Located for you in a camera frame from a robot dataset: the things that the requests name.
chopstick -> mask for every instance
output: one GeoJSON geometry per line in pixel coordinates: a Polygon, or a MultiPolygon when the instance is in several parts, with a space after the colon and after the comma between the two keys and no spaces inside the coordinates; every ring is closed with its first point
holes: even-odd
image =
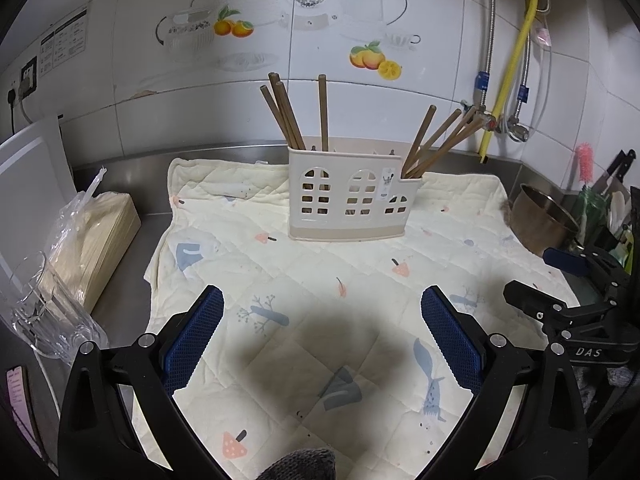
{"type": "Polygon", "coordinates": [[[278,110],[280,111],[280,117],[282,118],[282,124],[287,131],[288,140],[291,143],[291,147],[294,150],[298,149],[298,144],[296,142],[296,137],[293,134],[293,129],[289,124],[289,120],[285,114],[285,105],[282,99],[282,94],[278,90],[278,83],[280,82],[280,74],[275,72],[269,73],[269,82],[271,83],[271,89],[273,90],[273,97],[275,98],[276,104],[278,105],[278,110]]]}
{"type": "Polygon", "coordinates": [[[422,164],[414,168],[409,172],[408,178],[422,178],[425,171],[427,171],[433,164],[435,164],[441,157],[449,152],[454,146],[457,146],[460,142],[471,137],[476,133],[484,124],[484,119],[478,117],[471,124],[468,124],[460,133],[456,136],[450,136],[440,149],[429,160],[425,160],[422,164]]]}
{"type": "Polygon", "coordinates": [[[322,150],[329,151],[329,113],[326,101],[326,75],[318,76],[318,93],[320,95],[320,134],[322,137],[322,150]]]}
{"type": "Polygon", "coordinates": [[[434,105],[431,105],[427,110],[427,113],[424,116],[424,120],[422,121],[422,124],[418,129],[418,133],[415,134],[414,143],[411,145],[411,149],[409,150],[409,153],[406,156],[406,160],[402,165],[401,178],[406,178],[407,171],[409,171],[409,168],[411,168],[415,163],[415,154],[420,148],[420,143],[424,138],[424,134],[429,129],[429,126],[431,126],[431,121],[433,121],[433,116],[436,114],[436,110],[437,108],[434,105]]]}
{"type": "Polygon", "coordinates": [[[289,137],[289,131],[287,130],[287,127],[284,123],[284,118],[282,117],[282,114],[278,109],[278,105],[273,100],[273,97],[271,97],[271,92],[269,92],[268,86],[262,85],[260,87],[260,92],[262,92],[262,95],[264,96],[264,100],[267,101],[267,105],[269,106],[271,113],[273,114],[273,118],[276,119],[276,122],[278,123],[278,126],[280,127],[280,130],[282,131],[282,134],[284,135],[284,138],[287,141],[287,146],[289,146],[290,148],[293,148],[293,142],[289,137]]]}
{"type": "Polygon", "coordinates": [[[298,122],[296,121],[296,116],[293,113],[293,108],[291,108],[291,102],[289,101],[287,89],[285,88],[282,81],[278,81],[276,83],[276,90],[280,95],[283,115],[285,120],[289,123],[289,132],[293,135],[292,138],[295,140],[297,149],[306,150],[305,141],[302,139],[302,134],[300,133],[300,128],[298,127],[298,122]]]}
{"type": "Polygon", "coordinates": [[[456,126],[452,133],[451,133],[451,137],[455,137],[457,134],[460,133],[460,131],[462,130],[462,128],[464,128],[465,126],[467,126],[467,124],[471,124],[471,119],[473,119],[473,116],[476,114],[476,107],[472,106],[471,108],[469,108],[469,110],[466,112],[466,114],[464,115],[464,117],[462,117],[462,119],[460,119],[460,122],[458,123],[458,126],[456,126]]]}
{"type": "MultiPolygon", "coordinates": [[[[420,163],[421,158],[423,158],[429,152],[429,150],[434,145],[436,140],[438,140],[442,136],[442,134],[449,129],[449,127],[454,123],[454,121],[458,117],[460,117],[461,114],[462,114],[462,110],[460,110],[460,108],[457,108],[456,110],[453,111],[453,113],[447,118],[447,120],[440,125],[440,127],[436,130],[436,132],[431,137],[429,137],[427,142],[425,142],[420,147],[420,150],[418,150],[418,153],[415,154],[414,162],[412,162],[412,165],[415,163],[420,163]]],[[[407,171],[406,176],[409,177],[410,173],[413,173],[413,170],[407,171]]]]}

stainless steel bowl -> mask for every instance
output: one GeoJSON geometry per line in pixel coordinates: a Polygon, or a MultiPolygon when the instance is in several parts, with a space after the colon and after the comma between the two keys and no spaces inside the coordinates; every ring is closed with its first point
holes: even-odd
{"type": "Polygon", "coordinates": [[[527,184],[511,210],[511,229],[529,251],[542,257],[546,248],[560,248],[575,237],[578,224],[562,206],[527,184]]]}

cutting board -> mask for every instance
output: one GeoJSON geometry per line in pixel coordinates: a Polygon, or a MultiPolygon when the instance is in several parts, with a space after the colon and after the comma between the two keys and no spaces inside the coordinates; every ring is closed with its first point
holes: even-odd
{"type": "Polygon", "coordinates": [[[0,292],[25,257],[44,249],[58,212],[75,195],[55,116],[0,144],[0,292]]]}

quilted mat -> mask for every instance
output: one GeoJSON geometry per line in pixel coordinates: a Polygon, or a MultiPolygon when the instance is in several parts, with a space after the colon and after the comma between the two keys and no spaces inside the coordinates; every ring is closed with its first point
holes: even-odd
{"type": "MultiPolygon", "coordinates": [[[[225,315],[174,399],[234,480],[255,479],[289,452],[328,447],[339,479],[413,479],[471,399],[420,315],[438,285],[488,333],[544,348],[541,325],[506,304],[520,280],[568,304],[558,270],[505,223],[497,177],[425,174],[401,238],[300,242],[287,235],[286,166],[172,162],[173,221],[146,270],[156,332],[207,284],[225,315]]],[[[482,463],[500,453],[515,390],[482,463]]],[[[136,405],[149,457],[166,464],[136,405]]]]}

blue rubber pad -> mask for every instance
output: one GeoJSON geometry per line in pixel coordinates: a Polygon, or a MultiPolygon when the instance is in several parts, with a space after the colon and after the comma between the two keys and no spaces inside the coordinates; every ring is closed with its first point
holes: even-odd
{"type": "Polygon", "coordinates": [[[422,294],[422,318],[460,387],[477,395],[482,387],[482,359],[456,319],[453,305],[438,292],[431,286],[422,294]]]}
{"type": "Polygon", "coordinates": [[[222,291],[209,285],[187,313],[189,319],[164,355],[162,384],[169,395],[189,383],[224,311],[222,291]]]}
{"type": "Polygon", "coordinates": [[[542,259],[548,266],[555,267],[562,270],[562,272],[568,272],[581,278],[589,275],[589,266],[586,258],[581,256],[549,247],[542,254],[542,259]]]}

